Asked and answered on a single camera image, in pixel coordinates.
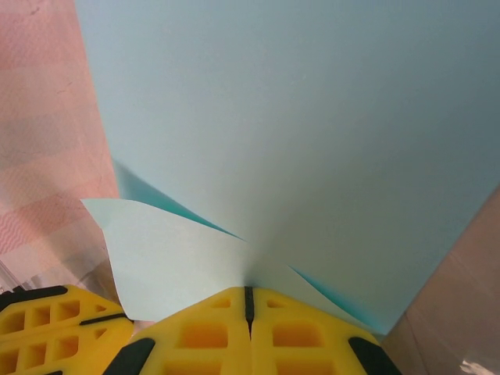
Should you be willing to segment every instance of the paper sheet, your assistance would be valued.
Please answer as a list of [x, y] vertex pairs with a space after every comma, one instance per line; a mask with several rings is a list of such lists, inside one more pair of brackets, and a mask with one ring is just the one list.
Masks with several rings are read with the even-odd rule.
[[270, 288], [358, 327], [290, 267], [218, 230], [140, 202], [84, 199], [102, 228], [120, 302], [135, 320], [164, 319], [226, 288]]
[[498, 184], [500, 2], [76, 4], [113, 158], [381, 330]]

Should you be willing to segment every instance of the yellow plastic object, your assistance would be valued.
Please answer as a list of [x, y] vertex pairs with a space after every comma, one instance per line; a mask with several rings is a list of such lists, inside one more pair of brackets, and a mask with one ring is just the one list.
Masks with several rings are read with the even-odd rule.
[[133, 329], [119, 305], [71, 285], [0, 295], [0, 375], [100, 374]]
[[105, 375], [366, 375], [353, 338], [382, 351], [368, 332], [293, 298], [233, 287], [134, 336]]

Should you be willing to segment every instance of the pink surface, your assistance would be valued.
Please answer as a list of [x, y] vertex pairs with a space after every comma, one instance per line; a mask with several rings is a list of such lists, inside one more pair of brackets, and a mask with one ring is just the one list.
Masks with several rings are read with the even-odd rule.
[[[116, 298], [79, 201], [116, 196], [73, 2], [2, 0], [0, 284]], [[384, 341], [404, 374], [500, 373], [499, 275], [497, 191]]]

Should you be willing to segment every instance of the pink checkered cloth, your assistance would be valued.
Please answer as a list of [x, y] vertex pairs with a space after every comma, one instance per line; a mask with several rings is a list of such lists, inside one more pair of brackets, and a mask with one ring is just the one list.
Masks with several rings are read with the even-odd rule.
[[0, 285], [113, 293], [79, 199], [117, 195], [73, 1], [1, 0]]

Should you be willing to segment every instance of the black rubber strip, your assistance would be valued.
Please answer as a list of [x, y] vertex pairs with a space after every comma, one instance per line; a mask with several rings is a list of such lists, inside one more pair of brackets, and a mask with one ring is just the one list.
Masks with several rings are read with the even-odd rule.
[[245, 319], [248, 323], [248, 332], [252, 338], [252, 323], [255, 318], [255, 305], [253, 301], [253, 287], [245, 287]]
[[100, 316], [99, 318], [84, 320], [83, 322], [80, 322], [80, 325], [81, 326], [86, 326], [88, 324], [100, 323], [100, 322], [105, 322], [106, 320], [119, 319], [119, 318], [127, 318], [127, 315], [125, 315], [122, 312], [122, 313], [119, 313], [119, 314], [112, 314], [112, 315]]
[[34, 299], [52, 297], [54, 295], [64, 295], [68, 292], [67, 287], [58, 285], [55, 287], [41, 287], [39, 289], [31, 289], [29, 291], [16, 291], [14, 293], [7, 293], [0, 295], [0, 312], [7, 306], [25, 301], [33, 301]]
[[102, 375], [139, 375], [154, 346], [147, 337], [123, 347]]
[[361, 337], [349, 338], [349, 345], [367, 375], [402, 375], [379, 345]]

